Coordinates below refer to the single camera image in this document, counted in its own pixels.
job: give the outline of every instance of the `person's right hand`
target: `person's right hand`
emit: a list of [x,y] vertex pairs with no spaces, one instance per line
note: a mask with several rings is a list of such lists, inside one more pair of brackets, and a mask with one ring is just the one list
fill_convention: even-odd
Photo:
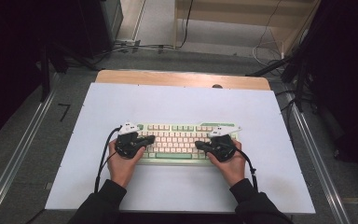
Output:
[[[236,140],[232,140],[235,147],[241,150],[242,145],[240,142]],[[245,178],[245,158],[240,154],[240,152],[236,151],[234,156],[229,161],[220,162],[212,153],[207,153],[209,160],[213,163],[217,168],[219,168],[223,177],[227,181],[230,187],[238,183],[240,180]]]

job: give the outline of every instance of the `black controller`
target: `black controller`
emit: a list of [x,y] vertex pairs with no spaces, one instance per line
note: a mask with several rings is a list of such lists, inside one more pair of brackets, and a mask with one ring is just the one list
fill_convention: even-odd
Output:
[[125,133],[117,137],[115,150],[121,157],[132,159],[139,148],[153,144],[155,138],[155,135],[138,138],[138,133]]
[[212,137],[210,143],[196,141],[196,148],[211,152],[220,162],[231,159],[237,150],[228,134]]

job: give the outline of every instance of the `gray floor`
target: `gray floor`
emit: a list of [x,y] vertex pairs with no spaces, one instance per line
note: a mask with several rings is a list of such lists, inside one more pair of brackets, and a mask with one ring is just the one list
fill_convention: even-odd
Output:
[[[98,65],[106,69],[191,71],[241,76],[260,69],[260,65],[249,58],[171,50],[159,53],[150,49],[139,49],[134,53],[115,52]],[[54,181],[89,84],[95,80],[96,75],[97,72],[84,67],[70,68],[66,75],[60,75],[61,79],[48,112],[0,206],[0,223],[24,223],[44,208],[49,194],[45,186]],[[267,78],[274,91],[285,90],[277,77],[267,75]],[[0,132],[0,175],[39,106],[40,94],[41,90],[38,89],[30,95]],[[285,95],[277,96],[277,100],[281,107],[288,103]],[[59,104],[71,105],[63,121],[60,119],[65,107]],[[305,103],[304,109],[324,162],[341,198],[347,202],[344,206],[349,217],[352,223],[358,223],[358,203],[350,200],[358,198],[358,165],[333,158],[335,148],[323,122],[318,115],[311,113],[309,104]],[[293,116],[290,123],[295,151],[316,209],[315,215],[295,216],[293,220],[295,223],[336,223]],[[65,223],[73,213],[74,211],[46,211],[34,223]]]

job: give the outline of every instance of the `green keycap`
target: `green keycap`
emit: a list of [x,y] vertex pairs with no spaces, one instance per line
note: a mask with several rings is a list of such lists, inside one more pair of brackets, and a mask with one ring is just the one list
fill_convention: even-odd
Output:
[[156,153],[157,159],[191,160],[191,154]]

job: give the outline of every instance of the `person's left hand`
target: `person's left hand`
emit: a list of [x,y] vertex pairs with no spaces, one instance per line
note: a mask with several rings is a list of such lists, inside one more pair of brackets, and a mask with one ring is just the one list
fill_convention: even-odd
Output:
[[[115,150],[116,139],[109,143],[109,156],[116,153]],[[112,156],[107,162],[110,179],[121,187],[126,188],[130,183],[135,165],[140,160],[145,152],[145,147],[141,147],[132,159],[120,157],[117,153]]]

